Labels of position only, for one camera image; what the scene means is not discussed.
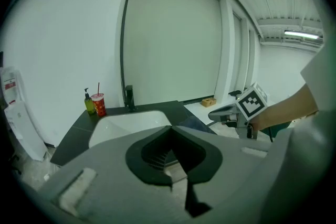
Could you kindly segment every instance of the red cup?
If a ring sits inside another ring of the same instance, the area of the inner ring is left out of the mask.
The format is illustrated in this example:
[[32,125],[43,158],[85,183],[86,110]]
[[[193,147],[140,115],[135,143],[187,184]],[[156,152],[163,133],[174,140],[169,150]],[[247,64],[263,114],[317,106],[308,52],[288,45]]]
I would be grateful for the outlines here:
[[106,115],[105,103],[104,103],[104,94],[103,93],[96,93],[91,96],[93,100],[94,107],[98,116],[103,117]]

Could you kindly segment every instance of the sink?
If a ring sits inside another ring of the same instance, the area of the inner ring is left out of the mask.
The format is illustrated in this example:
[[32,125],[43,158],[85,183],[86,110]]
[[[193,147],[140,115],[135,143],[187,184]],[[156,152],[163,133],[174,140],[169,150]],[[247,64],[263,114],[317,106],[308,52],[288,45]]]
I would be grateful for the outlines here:
[[166,115],[156,110],[107,116],[94,129],[89,148],[110,139],[166,125],[171,125]]

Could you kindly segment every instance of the faucet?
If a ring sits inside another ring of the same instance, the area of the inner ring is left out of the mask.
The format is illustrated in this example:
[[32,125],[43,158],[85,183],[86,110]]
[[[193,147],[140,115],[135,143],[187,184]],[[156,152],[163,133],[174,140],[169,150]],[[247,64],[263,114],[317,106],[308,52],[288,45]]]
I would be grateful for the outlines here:
[[134,97],[133,97],[133,86],[127,85],[125,88],[126,97],[125,97],[125,106],[128,107],[130,112],[135,111]]

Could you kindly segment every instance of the green soap bottle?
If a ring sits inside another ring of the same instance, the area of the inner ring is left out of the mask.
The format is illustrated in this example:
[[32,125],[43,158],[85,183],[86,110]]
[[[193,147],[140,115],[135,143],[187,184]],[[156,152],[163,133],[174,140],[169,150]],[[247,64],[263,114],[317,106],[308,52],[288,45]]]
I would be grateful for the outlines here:
[[88,113],[90,115],[93,115],[95,114],[96,112],[96,109],[94,108],[95,105],[93,104],[93,101],[91,99],[91,97],[89,96],[89,94],[86,92],[88,88],[85,89],[85,99],[84,99],[84,103],[85,103],[85,106],[86,106],[86,110],[88,111]]

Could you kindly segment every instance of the dark countertop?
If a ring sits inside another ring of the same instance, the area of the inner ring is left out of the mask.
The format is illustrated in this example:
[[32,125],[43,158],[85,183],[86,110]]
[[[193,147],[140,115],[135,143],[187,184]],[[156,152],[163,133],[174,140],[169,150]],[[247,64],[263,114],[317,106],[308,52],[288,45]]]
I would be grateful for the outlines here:
[[[193,119],[193,123],[190,122],[184,126],[192,127],[196,121],[198,125],[197,129],[203,128],[206,132],[214,134],[203,122],[194,116],[188,109],[186,109],[182,103],[178,101],[137,105],[136,112],[145,112],[151,110],[162,111],[172,125],[181,125],[182,122],[187,122],[187,119]],[[128,108],[110,108],[106,109],[107,116],[128,114]],[[62,139],[61,143],[55,150],[50,162],[59,166],[67,164],[72,159],[89,149],[89,140],[91,135],[101,118],[97,114],[89,115],[86,110],[77,119],[73,126],[69,129],[67,134]],[[176,162],[176,158],[173,154],[167,156],[167,163]]]

